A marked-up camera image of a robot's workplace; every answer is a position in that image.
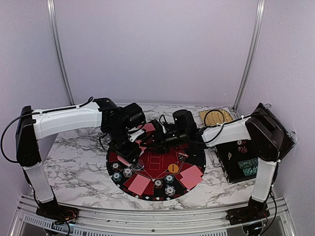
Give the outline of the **orange big blind button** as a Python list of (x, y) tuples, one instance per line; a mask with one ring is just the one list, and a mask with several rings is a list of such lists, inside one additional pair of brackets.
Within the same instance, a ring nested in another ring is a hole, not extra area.
[(167, 169), (168, 169), (168, 172), (172, 174), (176, 174), (179, 171), (179, 166), (177, 164), (170, 164)]

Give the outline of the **front aluminium rail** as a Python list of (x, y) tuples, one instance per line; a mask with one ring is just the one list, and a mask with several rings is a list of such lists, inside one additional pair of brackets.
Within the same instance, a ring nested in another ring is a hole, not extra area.
[(36, 214), (31, 196), (23, 195), (15, 212), (10, 236), (265, 236), (296, 235), (284, 198), (267, 202), (269, 217), (231, 225), (227, 211), (246, 203), (180, 210), (124, 210), (78, 206), (76, 221), (57, 225)]

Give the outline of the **yellow woven bamboo mat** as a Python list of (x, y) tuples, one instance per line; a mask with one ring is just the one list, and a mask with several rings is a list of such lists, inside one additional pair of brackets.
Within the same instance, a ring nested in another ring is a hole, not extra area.
[(204, 126), (216, 126), (217, 124), (222, 124), (223, 122), (231, 122), (233, 121), (233, 117), (230, 112), (218, 109), (217, 111), (200, 111), (200, 118), (202, 120), (202, 124)]

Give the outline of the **green chips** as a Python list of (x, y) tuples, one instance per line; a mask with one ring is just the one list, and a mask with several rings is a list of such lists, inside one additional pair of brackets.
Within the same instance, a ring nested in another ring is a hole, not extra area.
[(114, 172), (112, 174), (112, 179), (114, 182), (120, 182), (122, 180), (122, 174), (119, 172)]
[(167, 184), (172, 184), (174, 182), (174, 176), (173, 175), (166, 175), (164, 180)]

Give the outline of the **left aluminium frame post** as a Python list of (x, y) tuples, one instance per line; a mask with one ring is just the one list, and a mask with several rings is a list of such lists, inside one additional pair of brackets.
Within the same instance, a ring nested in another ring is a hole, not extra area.
[(54, 43), (54, 48), (56, 52), (58, 67), (61, 74), (61, 80), (62, 84), (65, 90), (65, 94), (67, 97), (67, 100), (70, 105), (74, 105), (74, 98), (70, 87), (70, 82), (68, 79), (64, 59), (63, 59), (63, 53), (62, 53), (62, 47), (61, 47), (61, 41), (59, 37), (59, 30), (58, 30), (58, 23), (57, 23), (57, 16), (55, 11), (55, 1), (54, 0), (47, 0), (47, 9), (48, 9), (48, 16), (49, 16), (49, 22), (52, 32), (52, 39)]

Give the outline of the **round red black poker mat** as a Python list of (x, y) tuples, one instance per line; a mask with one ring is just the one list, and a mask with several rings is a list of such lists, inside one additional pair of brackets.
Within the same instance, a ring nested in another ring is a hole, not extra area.
[[(175, 125), (170, 124), (169, 127), (172, 128), (172, 131), (179, 130)], [(205, 166), (206, 166), (206, 157), (205, 157), (205, 147), (203, 145), (198, 145), (195, 143), (182, 143), (179, 146), (172, 147), (170, 149), (170, 152), (165, 154), (158, 154), (151, 151), (148, 151), (147, 149), (145, 152), (139, 156), (139, 160), (142, 160), (145, 164), (145, 167), (141, 171), (134, 171), (133, 169), (133, 175), (130, 178), (124, 177), (123, 170), (127, 166), (122, 164), (120, 161), (117, 160), (117, 154), (112, 152), (110, 149), (107, 151), (106, 156), (106, 165), (107, 165), (107, 171), (109, 176), (112, 179), (112, 174), (115, 172), (111, 168), (111, 164), (114, 162), (118, 162), (121, 166), (121, 170), (119, 173), (122, 174), (122, 180), (120, 182), (114, 182), (117, 187), (119, 187), (121, 190), (123, 190), (125, 193), (139, 199), (143, 199), (146, 201), (166, 201), (178, 198), (180, 196), (185, 195), (190, 190), (187, 190), (180, 182), (180, 179), (182, 178), (180, 172), (196, 165), (201, 172), (204, 174)], [(188, 158), (178, 162), (177, 159), (177, 153), (183, 153), (188, 155)], [(172, 174), (168, 172), (168, 166), (170, 164), (177, 164), (179, 166), (179, 171), (176, 174)], [(128, 187), (133, 182), (135, 177), (137, 175), (142, 175), (144, 177), (149, 178), (151, 181), (146, 187), (145, 191), (142, 195), (136, 195), (135, 193), (128, 190)], [(167, 184), (164, 180), (166, 175), (173, 175), (174, 176), (174, 182), (172, 184)], [(160, 189), (154, 188), (154, 181), (156, 179), (160, 179), (163, 181), (163, 187)], [(176, 189), (176, 193), (172, 197), (168, 197), (165, 194), (165, 188), (167, 185), (174, 186)]]

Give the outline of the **black poker set case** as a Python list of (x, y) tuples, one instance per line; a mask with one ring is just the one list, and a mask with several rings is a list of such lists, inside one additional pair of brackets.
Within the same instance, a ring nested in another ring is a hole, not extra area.
[[(265, 161), (282, 160), (295, 145), (294, 138), (279, 121), (273, 119), (274, 114), (266, 105), (259, 103), (254, 113), (258, 116), (249, 119), (250, 133), (253, 134), (251, 140), (241, 140), (241, 145), (233, 141), (215, 146), (216, 155), (229, 184), (256, 177), (245, 176), (238, 162), (253, 158), (261, 158)], [(240, 153), (237, 150), (239, 146), (246, 146), (248, 152)]]

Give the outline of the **dealt red card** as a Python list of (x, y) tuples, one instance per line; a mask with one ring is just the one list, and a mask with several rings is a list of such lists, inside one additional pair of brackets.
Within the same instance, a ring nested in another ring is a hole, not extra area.
[(147, 147), (141, 146), (141, 142), (140, 141), (137, 141), (137, 143), (139, 144), (139, 147), (141, 149), (140, 155), (142, 155), (145, 152), (145, 150), (147, 149)]
[(151, 180), (147, 177), (137, 175), (128, 187), (128, 190), (135, 193), (136, 195), (142, 195), (150, 181)]
[(142, 129), (144, 129), (146, 132), (155, 131), (155, 127), (152, 123), (146, 123)]
[(201, 170), (196, 166), (191, 166), (183, 171), (180, 172), (181, 176), (184, 178), (190, 178), (190, 179), (197, 179), (201, 178), (203, 173)]
[(182, 178), (180, 179), (181, 184), (187, 189), (191, 190), (197, 186), (202, 180), (202, 173), (190, 172), (190, 173), (181, 173)]

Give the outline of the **red playing card deck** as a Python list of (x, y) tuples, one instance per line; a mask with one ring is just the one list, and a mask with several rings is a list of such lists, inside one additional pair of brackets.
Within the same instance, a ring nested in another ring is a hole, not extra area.
[(117, 156), (117, 160), (120, 161), (122, 164), (126, 165), (127, 167), (130, 167), (132, 165), (120, 156)]

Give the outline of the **aluminium frame post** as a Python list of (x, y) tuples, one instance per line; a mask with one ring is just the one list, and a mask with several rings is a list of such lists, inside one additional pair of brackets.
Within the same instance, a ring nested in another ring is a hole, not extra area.
[(257, 8), (256, 8), (256, 15), (254, 20), (254, 26), (252, 31), (252, 38), (250, 42), (249, 52), (245, 63), (245, 68), (242, 74), (240, 86), (233, 104), (233, 110), (234, 112), (238, 112), (243, 96), (246, 91), (247, 83), (250, 77), (250, 72), (252, 68), (252, 63), (254, 60), (254, 56), (258, 47), (260, 34), (261, 34), (261, 28), (263, 23), (263, 16), (264, 16), (264, 10), (265, 10), (265, 0), (258, 0), (257, 1)]
[(63, 59), (63, 53), (62, 53), (62, 47), (61, 47), (61, 41), (59, 37), (59, 30), (58, 30), (58, 23), (57, 23), (57, 16), (55, 11), (55, 1), (54, 0), (47, 0), (47, 9), (48, 9), (48, 16), (49, 16), (49, 22), (52, 32), (52, 39), (54, 43), (54, 48), (56, 52), (58, 67), (61, 74), (61, 80), (62, 84), (65, 90), (65, 94), (67, 97), (67, 100), (70, 105), (74, 105), (74, 98), (70, 87), (70, 82), (68, 79), (64, 59)]

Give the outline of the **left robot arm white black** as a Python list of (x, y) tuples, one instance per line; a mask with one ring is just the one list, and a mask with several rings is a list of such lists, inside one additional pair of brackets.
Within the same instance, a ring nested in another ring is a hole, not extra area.
[(18, 121), (17, 162), (37, 196), (39, 210), (57, 219), (62, 215), (62, 207), (45, 174), (39, 142), (72, 130), (98, 128), (109, 136), (113, 152), (127, 163), (136, 164), (142, 152), (136, 139), (145, 132), (146, 118), (136, 103), (120, 107), (110, 98), (90, 97), (85, 103), (54, 109), (25, 106)]

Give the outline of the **red dice in case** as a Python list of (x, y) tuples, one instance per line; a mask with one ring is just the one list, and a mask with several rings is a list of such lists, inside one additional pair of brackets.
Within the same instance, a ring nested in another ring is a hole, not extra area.
[(237, 148), (237, 150), (240, 152), (240, 153), (247, 153), (248, 152), (248, 149), (246, 146), (239, 146)]

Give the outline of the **teal chip row lower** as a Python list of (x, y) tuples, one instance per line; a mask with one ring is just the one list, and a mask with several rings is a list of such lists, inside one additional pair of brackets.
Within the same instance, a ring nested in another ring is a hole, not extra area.
[(243, 169), (243, 173), (245, 176), (250, 177), (250, 176), (255, 176), (257, 173), (257, 167), (248, 167)]

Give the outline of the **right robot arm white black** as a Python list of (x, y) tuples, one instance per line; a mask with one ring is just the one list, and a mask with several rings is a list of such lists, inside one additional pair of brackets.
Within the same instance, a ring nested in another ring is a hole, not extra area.
[(185, 109), (175, 111), (173, 119), (173, 123), (153, 120), (154, 131), (140, 145), (158, 153), (182, 143), (215, 148), (225, 168), (255, 171), (254, 189), (244, 209), (244, 216), (255, 220), (266, 208), (279, 162), (295, 144), (279, 119), (262, 105), (250, 115), (218, 126), (198, 128)]

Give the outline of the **chip stack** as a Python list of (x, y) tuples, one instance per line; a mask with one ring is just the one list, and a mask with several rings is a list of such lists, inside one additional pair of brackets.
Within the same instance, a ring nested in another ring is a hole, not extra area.
[(154, 181), (154, 188), (160, 189), (160, 188), (162, 188), (162, 187), (163, 187), (163, 181), (160, 180), (160, 179), (156, 179), (156, 180)]
[(115, 172), (119, 172), (121, 170), (121, 166), (118, 162), (114, 162), (111, 164), (111, 168)]

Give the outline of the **triangular all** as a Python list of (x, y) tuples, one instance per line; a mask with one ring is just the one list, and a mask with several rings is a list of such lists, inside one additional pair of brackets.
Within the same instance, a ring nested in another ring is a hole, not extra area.
[(183, 154), (183, 153), (177, 153), (178, 162), (180, 162), (180, 161), (182, 161), (182, 160), (184, 160), (186, 158), (188, 158), (188, 155)]

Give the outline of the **teal chip row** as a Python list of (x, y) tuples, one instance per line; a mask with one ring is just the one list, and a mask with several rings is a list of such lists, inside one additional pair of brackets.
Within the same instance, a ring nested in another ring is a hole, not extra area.
[(243, 161), (238, 162), (238, 165), (240, 169), (256, 167), (258, 165), (258, 159), (253, 158), (249, 160), (243, 160)]
[(250, 177), (250, 176), (255, 176), (257, 173), (257, 167), (248, 167), (243, 169), (243, 173), (245, 176)]

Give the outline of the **right aluminium frame post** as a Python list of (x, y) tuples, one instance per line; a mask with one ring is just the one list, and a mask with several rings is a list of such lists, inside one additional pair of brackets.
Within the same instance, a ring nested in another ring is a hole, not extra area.
[(261, 28), (263, 23), (263, 16), (264, 16), (264, 10), (265, 10), (265, 0), (258, 0), (257, 1), (257, 8), (256, 8), (256, 15), (254, 20), (254, 26), (252, 31), (252, 38), (250, 42), (249, 52), (245, 63), (245, 68), (242, 74), (240, 86), (233, 104), (233, 110), (234, 112), (238, 112), (243, 96), (246, 91), (247, 83), (250, 77), (250, 72), (252, 68), (252, 63), (254, 60), (254, 56), (258, 47), (260, 34), (261, 34)]

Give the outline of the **teal chip row upper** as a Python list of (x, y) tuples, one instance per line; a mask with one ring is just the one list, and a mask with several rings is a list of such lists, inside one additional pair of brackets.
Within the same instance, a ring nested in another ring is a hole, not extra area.
[(253, 158), (249, 160), (243, 160), (243, 161), (238, 162), (238, 165), (240, 169), (256, 167), (258, 165), (258, 159)]

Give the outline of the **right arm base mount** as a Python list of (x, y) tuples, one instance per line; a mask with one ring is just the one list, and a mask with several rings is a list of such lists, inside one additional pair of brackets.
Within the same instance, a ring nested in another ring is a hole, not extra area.
[(258, 208), (250, 206), (234, 208), (226, 212), (226, 220), (229, 221), (230, 225), (248, 223), (268, 218), (269, 216), (269, 209), (264, 208), (262, 211), (259, 211)]

